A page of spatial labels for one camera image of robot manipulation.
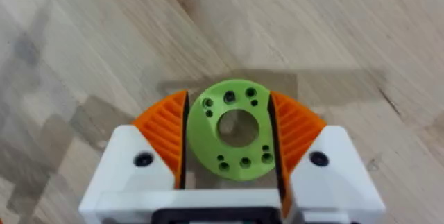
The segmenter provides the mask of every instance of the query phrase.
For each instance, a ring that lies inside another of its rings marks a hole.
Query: orange gripper pad
[[[285,189],[282,212],[287,216],[291,206],[291,189],[288,187],[290,174],[327,124],[317,114],[284,94],[271,92],[271,98]]]
[[[181,91],[163,98],[133,121],[173,172],[176,189],[185,185],[183,158],[188,111],[188,93]]]

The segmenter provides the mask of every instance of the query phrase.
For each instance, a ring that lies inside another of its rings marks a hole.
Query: screw hole
[[[265,164],[270,164],[273,161],[273,156],[270,153],[264,153],[262,155],[262,162]]]
[[[203,99],[203,107],[212,107],[213,106],[213,100],[209,99],[209,98],[205,98]]]
[[[236,95],[234,94],[234,91],[227,91],[223,96],[223,101],[225,103],[234,103],[236,101]]]
[[[255,90],[255,88],[248,88],[248,89],[245,91],[245,95],[246,95],[247,97],[249,97],[249,98],[252,98],[252,97],[256,96],[256,90]]]
[[[230,165],[228,165],[228,163],[226,163],[226,162],[221,162],[219,164],[219,170],[221,170],[221,171],[229,171],[230,170]]]
[[[250,165],[251,165],[250,159],[248,159],[247,157],[244,157],[241,159],[241,167],[242,168],[246,169],[246,168],[250,167]]]
[[[138,154],[135,158],[134,158],[134,165],[138,166],[138,167],[145,167],[148,166],[149,164],[151,164],[154,160],[154,157],[152,154],[148,153],[148,152],[143,152]]]
[[[327,166],[328,165],[328,157],[319,151],[314,151],[310,153],[310,161],[313,162],[316,166]]]

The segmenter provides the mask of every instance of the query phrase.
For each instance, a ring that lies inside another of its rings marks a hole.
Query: center hole
[[[244,147],[251,144],[259,133],[256,118],[245,110],[230,110],[217,124],[219,137],[229,146]]]

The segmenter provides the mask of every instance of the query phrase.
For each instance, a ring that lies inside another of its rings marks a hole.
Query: green disc
[[[213,173],[237,181],[252,180],[273,169],[269,100],[267,88],[248,80],[226,80],[206,89],[191,107],[187,122],[188,142],[200,162]],[[247,146],[230,146],[219,137],[219,119],[230,110],[245,110],[256,118],[258,134]]]

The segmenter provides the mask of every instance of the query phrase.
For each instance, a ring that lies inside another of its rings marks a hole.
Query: wood grain
[[[0,0],[0,217],[82,223],[117,125],[247,78],[348,129],[385,223],[442,223],[443,16],[441,0]]]

